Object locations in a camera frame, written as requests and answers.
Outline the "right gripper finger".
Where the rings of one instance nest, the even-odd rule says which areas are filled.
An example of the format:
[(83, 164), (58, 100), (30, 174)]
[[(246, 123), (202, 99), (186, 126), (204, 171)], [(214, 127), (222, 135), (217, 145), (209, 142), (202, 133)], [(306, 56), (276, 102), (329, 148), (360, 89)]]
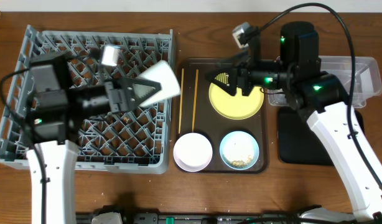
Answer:
[(239, 66), (242, 63), (246, 63), (249, 60), (248, 51), (242, 51), (236, 55), (233, 55), (229, 58), (224, 58), (219, 60), (216, 63), (217, 67), (225, 67), (225, 66)]
[(237, 89), (237, 75), (238, 71), (236, 68), (218, 68), (212, 70), (205, 75), (205, 79), (220, 87), (223, 91), (231, 96), (236, 95)]

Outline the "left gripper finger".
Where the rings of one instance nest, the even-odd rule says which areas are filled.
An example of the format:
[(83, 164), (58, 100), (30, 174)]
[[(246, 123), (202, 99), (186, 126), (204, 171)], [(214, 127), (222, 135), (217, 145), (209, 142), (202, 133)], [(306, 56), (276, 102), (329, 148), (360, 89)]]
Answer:
[(161, 84), (159, 82), (146, 80), (146, 79), (138, 79), (138, 78), (128, 78), (123, 77), (118, 80), (118, 83), (125, 87), (133, 87), (133, 85), (142, 85), (153, 88), (154, 90), (161, 90)]
[(133, 89), (136, 99), (140, 102), (140, 107), (148, 107), (161, 100), (159, 90), (156, 87), (134, 85)]

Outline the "wooden chopstick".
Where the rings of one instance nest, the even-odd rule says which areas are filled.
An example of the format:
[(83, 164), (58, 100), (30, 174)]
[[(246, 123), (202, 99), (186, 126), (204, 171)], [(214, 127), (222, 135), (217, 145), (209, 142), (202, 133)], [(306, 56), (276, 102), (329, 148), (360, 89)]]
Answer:
[(181, 69), (178, 134), (181, 133), (181, 125), (182, 125), (183, 92), (184, 92), (184, 68)]
[(192, 132), (195, 131), (195, 117), (196, 117), (197, 93), (198, 93), (198, 75), (199, 75), (199, 70), (196, 69), (196, 71), (195, 71), (194, 96), (193, 96), (193, 111), (192, 111)]

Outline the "light blue bowl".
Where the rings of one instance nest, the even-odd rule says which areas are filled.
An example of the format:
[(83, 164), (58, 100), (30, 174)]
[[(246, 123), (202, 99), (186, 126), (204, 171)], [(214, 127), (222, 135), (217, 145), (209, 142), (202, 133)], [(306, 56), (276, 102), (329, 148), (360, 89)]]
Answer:
[[(260, 148), (257, 140), (244, 131), (233, 131), (228, 133), (220, 143), (220, 157), (222, 161), (233, 170), (247, 170), (252, 168), (258, 161), (260, 156)], [(253, 161), (244, 168), (232, 168), (226, 161), (229, 157), (241, 157), (253, 155)]]

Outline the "rice and food scraps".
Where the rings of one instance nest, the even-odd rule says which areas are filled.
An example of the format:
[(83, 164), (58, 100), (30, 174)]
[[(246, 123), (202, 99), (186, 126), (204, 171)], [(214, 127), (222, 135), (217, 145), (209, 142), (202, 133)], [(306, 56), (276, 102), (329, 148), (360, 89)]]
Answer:
[(244, 168), (253, 161), (253, 155), (249, 154), (241, 157), (229, 157), (226, 158), (226, 161), (232, 168)]

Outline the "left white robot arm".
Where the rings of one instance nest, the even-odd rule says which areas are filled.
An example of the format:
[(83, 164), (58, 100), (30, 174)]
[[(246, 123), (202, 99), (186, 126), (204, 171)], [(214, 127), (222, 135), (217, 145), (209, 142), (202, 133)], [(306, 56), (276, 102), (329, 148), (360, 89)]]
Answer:
[(32, 191), (42, 193), (32, 202), (33, 223), (75, 223), (75, 167), (78, 130), (85, 119), (106, 113), (135, 110), (162, 90), (159, 82), (122, 77), (102, 85), (73, 87), (68, 63), (70, 52), (52, 52), (30, 61), (37, 100), (27, 112), (24, 133), (32, 149), (27, 152)]

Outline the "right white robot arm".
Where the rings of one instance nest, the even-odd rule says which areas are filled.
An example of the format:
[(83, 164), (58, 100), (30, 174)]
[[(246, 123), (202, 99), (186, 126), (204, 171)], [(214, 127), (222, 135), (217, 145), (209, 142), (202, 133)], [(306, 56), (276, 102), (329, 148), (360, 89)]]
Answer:
[(328, 152), (350, 198), (354, 219), (382, 223), (382, 164), (367, 141), (352, 105), (352, 91), (321, 69), (319, 35), (309, 22), (282, 26), (280, 57), (263, 60), (260, 29), (244, 23), (233, 30), (243, 52), (205, 75), (229, 95), (247, 96), (260, 86), (281, 90)]

